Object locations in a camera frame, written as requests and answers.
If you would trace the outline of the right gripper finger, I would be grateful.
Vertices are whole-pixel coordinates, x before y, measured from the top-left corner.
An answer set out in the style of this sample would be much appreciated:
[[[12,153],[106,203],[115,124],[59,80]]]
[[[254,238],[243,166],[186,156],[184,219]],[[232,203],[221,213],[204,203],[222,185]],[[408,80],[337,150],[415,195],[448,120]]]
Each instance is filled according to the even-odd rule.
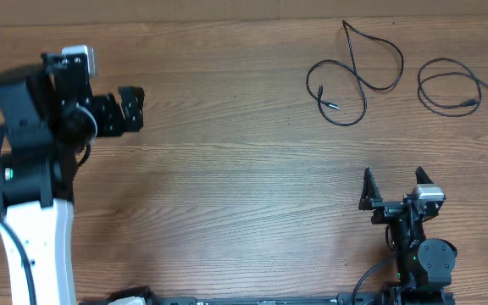
[[[422,167],[418,167],[415,170],[416,181],[418,185],[421,184],[433,184],[431,178],[426,174]]]
[[[366,168],[363,175],[363,191],[358,204],[359,210],[374,210],[381,206],[383,198],[375,183],[372,169]]]

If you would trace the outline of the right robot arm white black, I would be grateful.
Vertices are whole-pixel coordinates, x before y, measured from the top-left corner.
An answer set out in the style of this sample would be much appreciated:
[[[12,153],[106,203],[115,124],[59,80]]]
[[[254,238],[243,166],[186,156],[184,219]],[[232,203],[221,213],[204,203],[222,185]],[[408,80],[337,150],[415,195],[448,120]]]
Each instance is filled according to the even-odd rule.
[[[354,286],[351,303],[361,298],[381,305],[455,305],[455,296],[445,292],[452,283],[457,248],[443,239],[429,239],[424,223],[439,215],[446,201],[444,191],[423,168],[415,170],[416,186],[400,201],[385,201],[380,195],[371,168],[363,173],[363,191],[358,208],[373,212],[371,223],[385,226],[385,239],[392,257],[376,264]],[[373,297],[360,297],[358,290],[375,270],[396,263],[397,282],[385,284]]]

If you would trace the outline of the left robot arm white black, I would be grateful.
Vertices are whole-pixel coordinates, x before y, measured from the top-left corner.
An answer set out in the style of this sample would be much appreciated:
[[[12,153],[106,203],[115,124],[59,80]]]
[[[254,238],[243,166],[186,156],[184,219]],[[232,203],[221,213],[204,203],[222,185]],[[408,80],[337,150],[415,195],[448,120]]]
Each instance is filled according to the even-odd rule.
[[[0,236],[14,304],[74,304],[73,181],[98,137],[143,126],[145,92],[92,95],[86,68],[0,73]]]

